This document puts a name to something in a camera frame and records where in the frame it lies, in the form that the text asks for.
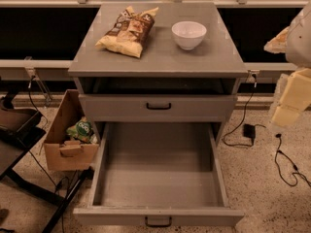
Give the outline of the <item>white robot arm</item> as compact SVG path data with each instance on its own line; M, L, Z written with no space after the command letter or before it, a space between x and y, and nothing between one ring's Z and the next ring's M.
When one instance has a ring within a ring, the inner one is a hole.
M289 75L277 82L270 108L270 125L287 128L311 105L311 3L308 3L264 48L270 53L283 53L295 66Z

